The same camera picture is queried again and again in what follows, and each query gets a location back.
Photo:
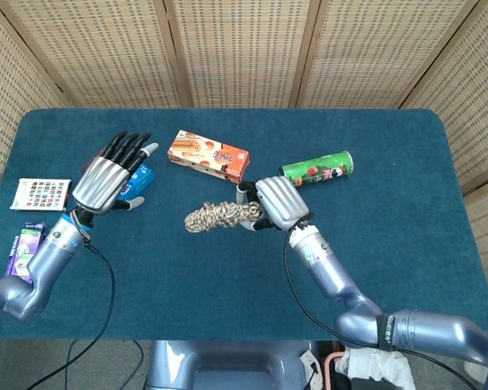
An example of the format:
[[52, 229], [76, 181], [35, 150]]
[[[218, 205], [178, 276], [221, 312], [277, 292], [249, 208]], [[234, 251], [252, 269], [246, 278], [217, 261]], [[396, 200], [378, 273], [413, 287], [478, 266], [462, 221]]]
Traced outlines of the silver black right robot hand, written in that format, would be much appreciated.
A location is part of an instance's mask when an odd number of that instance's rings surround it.
[[272, 176], [257, 182], [243, 180], [236, 190], [236, 203], [249, 205], [257, 202], [261, 212], [256, 221], [242, 220], [247, 230], [276, 228], [287, 232], [300, 219], [310, 214], [297, 189], [285, 176]]

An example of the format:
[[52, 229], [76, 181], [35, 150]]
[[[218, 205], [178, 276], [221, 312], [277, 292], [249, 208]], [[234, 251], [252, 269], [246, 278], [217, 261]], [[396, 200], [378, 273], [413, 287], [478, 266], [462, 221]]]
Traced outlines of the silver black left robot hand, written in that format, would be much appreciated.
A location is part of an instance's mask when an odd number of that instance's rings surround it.
[[150, 133], [119, 132], [111, 138], [87, 166], [72, 197], [79, 209], [92, 215], [109, 212], [137, 169], [158, 148], [150, 143]]

